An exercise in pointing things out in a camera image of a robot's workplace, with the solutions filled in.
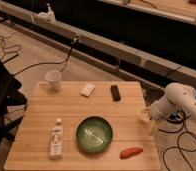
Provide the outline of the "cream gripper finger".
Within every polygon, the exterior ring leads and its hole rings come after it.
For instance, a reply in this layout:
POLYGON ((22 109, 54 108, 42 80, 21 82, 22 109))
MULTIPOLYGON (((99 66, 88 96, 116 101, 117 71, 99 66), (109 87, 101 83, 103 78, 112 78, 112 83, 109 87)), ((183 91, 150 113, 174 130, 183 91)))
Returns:
POLYGON ((157 127, 157 121, 156 120, 150 120, 150 129, 149 129, 149 134, 153 135, 156 131, 157 127))
POLYGON ((151 120, 152 117, 151 117, 151 115, 150 115, 150 111, 151 111, 151 109, 150 109, 149 107, 146 107, 146 108, 144 108, 144 109, 141 111, 141 114, 142 114, 143 116, 145 116, 148 120, 151 120))

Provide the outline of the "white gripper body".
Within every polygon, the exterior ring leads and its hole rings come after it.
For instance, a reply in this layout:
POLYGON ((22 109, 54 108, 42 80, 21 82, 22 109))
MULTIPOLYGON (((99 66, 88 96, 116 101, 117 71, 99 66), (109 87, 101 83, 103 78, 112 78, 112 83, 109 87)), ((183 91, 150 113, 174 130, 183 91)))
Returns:
POLYGON ((171 103, 165 96, 163 96, 151 104, 149 109, 149 117, 154 120, 162 120, 165 119, 171 111, 171 103))

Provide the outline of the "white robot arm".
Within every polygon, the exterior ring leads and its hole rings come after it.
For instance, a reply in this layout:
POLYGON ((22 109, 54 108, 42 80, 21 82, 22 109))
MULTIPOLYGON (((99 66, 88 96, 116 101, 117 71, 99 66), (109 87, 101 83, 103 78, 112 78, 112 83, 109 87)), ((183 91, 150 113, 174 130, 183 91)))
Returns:
POLYGON ((144 108, 142 112, 150 119, 148 133, 154 135, 160 123, 175 111, 190 114, 196 121, 196 89, 181 83, 170 83, 164 89, 164 95, 144 108))

